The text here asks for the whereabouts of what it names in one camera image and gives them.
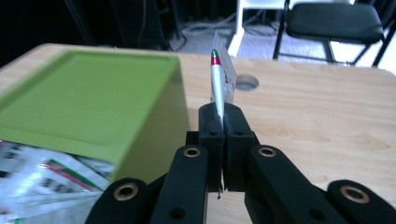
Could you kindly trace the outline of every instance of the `white cable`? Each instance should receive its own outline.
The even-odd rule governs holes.
[[[244,25],[247,25],[253,21],[255,21],[257,19],[257,17],[259,17],[262,14],[262,10],[260,10],[258,13],[256,13],[256,15],[252,16],[251,18],[247,19],[246,21],[244,21]],[[218,23],[205,23],[205,22],[198,22],[195,23],[191,26],[188,26],[186,28],[184,28],[181,32],[184,35],[204,35],[214,29],[220,29],[220,28],[228,28],[228,27],[233,27],[234,24],[229,23],[233,18],[235,18],[236,13],[231,14],[229,17],[227,17],[226,19],[224,19],[223,21],[219,21]],[[194,29],[199,29],[199,28],[203,28],[204,30],[200,30],[200,31],[193,31]]]

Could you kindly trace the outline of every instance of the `cable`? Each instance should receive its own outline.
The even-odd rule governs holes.
[[[216,29],[216,28],[221,28],[221,26],[224,26],[227,24],[229,21],[231,21],[233,18],[235,18],[236,13],[231,14],[231,16],[227,17],[225,20],[220,21],[218,23],[212,24],[212,23],[195,23],[194,25],[191,25],[185,29],[183,29],[181,32],[185,35],[204,35],[207,32]],[[201,31],[193,31],[194,29],[199,29],[199,28],[204,28],[204,30]]]
[[[173,49],[173,48],[172,48],[172,45],[169,43],[169,49],[170,49],[172,52],[179,52],[181,49],[184,48],[184,46],[186,46],[187,41],[188,41],[188,38],[187,38],[186,36],[184,36],[183,34],[181,34],[181,37],[183,37],[183,43],[181,43],[181,45],[180,45],[177,49]]]
[[[146,11],[146,0],[143,0],[142,3],[143,3],[142,26],[140,27],[139,36],[137,38],[137,47],[139,49],[141,49],[141,42],[142,42],[143,33],[145,31],[145,28],[146,28],[146,17],[147,17],[147,15],[146,15],[146,13],[147,13],[147,11]]]
[[[278,28],[276,28],[271,22],[268,23],[268,26],[273,30],[271,33],[263,33],[261,31],[255,30],[253,27],[245,27],[245,32],[250,35],[258,35],[258,36],[272,36],[277,34]]]
[[[256,15],[250,17],[249,19],[247,19],[246,21],[243,22],[244,25],[250,24],[253,21],[255,21],[261,14],[262,14],[263,10],[259,10]],[[218,23],[204,23],[204,22],[198,22],[195,23],[194,25],[191,25],[187,28],[184,28],[182,30],[182,33],[185,35],[204,35],[214,29],[224,29],[224,28],[230,28],[233,27],[234,24],[229,23],[232,19],[234,19],[236,17],[236,12],[231,14],[229,17],[227,17],[226,19],[224,19],[223,21],[220,21]]]

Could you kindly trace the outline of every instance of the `chair leg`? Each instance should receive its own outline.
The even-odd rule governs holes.
[[[381,46],[381,49],[379,50],[378,54],[375,57],[373,66],[378,66],[379,62],[382,59],[382,56],[384,56],[385,50],[387,49],[388,44],[390,43],[390,40],[392,39],[393,35],[395,34],[395,31],[396,31],[396,21],[390,27],[387,38],[385,39],[384,43]]]
[[[277,38],[276,38],[273,60],[277,60],[277,58],[279,57],[280,45],[282,43],[282,35],[283,35],[284,31],[285,31],[285,13],[283,13],[282,18],[280,19],[279,30],[277,31]]]
[[[323,41],[323,48],[326,54],[327,63],[335,63],[334,53],[332,52],[330,41]]]
[[[369,50],[370,47],[371,45],[366,45],[364,49],[361,51],[361,53],[359,53],[358,57],[356,57],[356,59],[350,64],[355,65],[361,59],[361,57],[363,57],[363,55],[367,52],[367,50]]]

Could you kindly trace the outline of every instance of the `gray carpet floor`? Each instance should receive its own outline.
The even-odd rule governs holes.
[[[245,25],[245,34],[236,57],[272,60],[276,43],[276,27],[276,23],[274,23],[274,25]],[[170,42],[170,45],[175,51],[209,55],[210,51],[212,50],[212,43],[215,32],[218,32],[224,45],[226,46],[226,48],[228,48],[233,38],[233,31],[234,23],[232,22],[228,23],[228,26],[225,28],[211,28],[204,31],[198,30],[195,32],[186,32],[186,29],[184,29],[183,34],[186,37],[187,41],[184,38],[173,38]],[[324,48],[322,47],[321,43],[296,39],[287,35],[283,36],[284,38],[281,47],[282,52],[320,58],[325,57]],[[382,61],[378,66],[378,68],[380,69],[390,71],[393,75],[396,75],[395,39],[396,36],[393,37],[387,51],[384,54],[384,57],[382,58]],[[371,46],[368,52],[366,52],[366,54],[361,58],[356,66],[370,67],[380,47],[381,43],[377,43]],[[335,59],[339,62],[353,61],[353,59],[358,55],[359,51],[362,48],[363,46],[332,43],[332,49]],[[279,60],[297,63],[326,63],[316,60],[307,60],[285,56],[279,56]]]

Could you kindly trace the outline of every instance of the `screw hole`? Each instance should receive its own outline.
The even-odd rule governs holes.
[[[350,201],[355,203],[368,203],[370,202],[369,195],[363,190],[351,186],[343,186],[340,188],[341,193]]]
[[[259,153],[264,157],[274,157],[276,155],[276,151],[269,147],[260,148]]]
[[[135,183],[127,183],[116,188],[113,196],[117,201],[127,201],[132,199],[137,192],[138,186]]]
[[[186,157],[197,157],[201,155],[201,151],[198,148],[190,147],[184,150],[184,155]]]
[[[311,216],[313,219],[317,221],[324,221],[326,220],[326,217],[323,215],[322,212],[320,212],[318,209],[309,209],[308,210],[309,216]]]
[[[174,208],[171,211],[171,218],[173,219],[182,219],[186,216],[186,212],[182,208]]]

